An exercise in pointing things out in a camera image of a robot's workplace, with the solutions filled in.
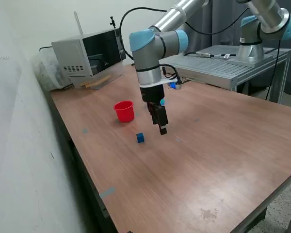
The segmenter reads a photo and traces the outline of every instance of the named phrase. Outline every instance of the wooden table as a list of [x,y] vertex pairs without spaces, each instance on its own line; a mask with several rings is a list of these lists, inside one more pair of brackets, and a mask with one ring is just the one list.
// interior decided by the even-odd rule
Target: wooden table
[[[290,107],[189,82],[165,88],[161,136],[125,69],[99,91],[52,93],[120,233],[241,232],[291,183]],[[116,118],[122,100],[131,123]]]

